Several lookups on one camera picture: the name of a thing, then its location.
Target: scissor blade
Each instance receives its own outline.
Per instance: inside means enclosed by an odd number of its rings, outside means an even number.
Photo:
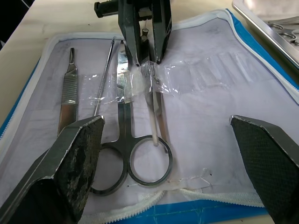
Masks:
[[[125,97],[126,89],[126,73],[128,72],[128,57],[123,41],[121,41],[117,56],[117,97],[120,101]]]

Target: white fabric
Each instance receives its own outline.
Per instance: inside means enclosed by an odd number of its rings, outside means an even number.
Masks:
[[[79,118],[93,114],[94,104],[88,98],[95,96],[98,90],[110,40],[59,42],[51,52],[0,165],[0,205],[33,161],[56,139],[61,86],[70,47],[76,49],[75,63],[79,74],[83,74]],[[110,98],[115,94],[116,56],[114,54],[109,71],[111,82],[106,85],[105,94]],[[278,125],[299,143],[297,104],[273,74],[238,42],[225,20],[214,19],[198,27],[173,31],[165,59],[159,66],[159,76],[172,90],[164,94],[174,157],[172,174],[167,182],[150,189],[137,185],[128,176],[121,188],[110,196],[90,194],[86,214],[134,205],[161,190],[202,188],[203,193],[255,193],[228,122],[231,114]],[[134,98],[133,109],[135,136],[151,134],[142,95]],[[101,105],[100,113],[106,120],[102,142],[116,140],[117,103]],[[154,147],[149,150],[150,146],[138,149],[135,166],[138,173],[155,179],[167,167],[167,155]],[[120,163],[115,157],[114,154],[100,155],[94,186],[107,187],[116,181]],[[111,172],[101,173],[102,166],[110,167]]]

